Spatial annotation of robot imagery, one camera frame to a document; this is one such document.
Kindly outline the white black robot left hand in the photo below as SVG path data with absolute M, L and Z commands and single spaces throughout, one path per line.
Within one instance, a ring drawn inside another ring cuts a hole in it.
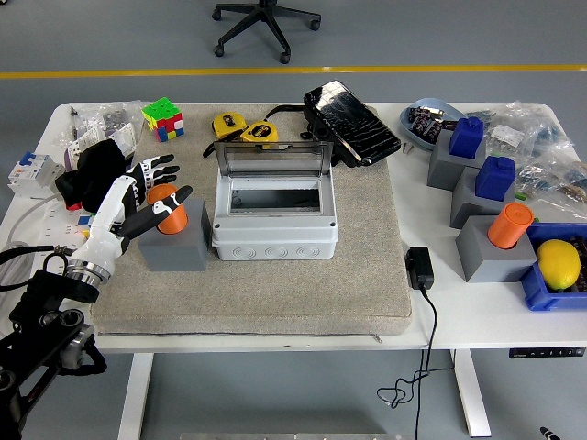
M 97 285 L 115 273 L 115 260 L 126 252 L 130 240 L 159 225 L 192 193 L 183 186 L 170 195 L 144 205 L 148 190 L 173 182 L 179 168 L 171 166 L 172 154 L 145 159 L 116 178 L 92 222 L 89 238 L 75 250 L 65 276 Z

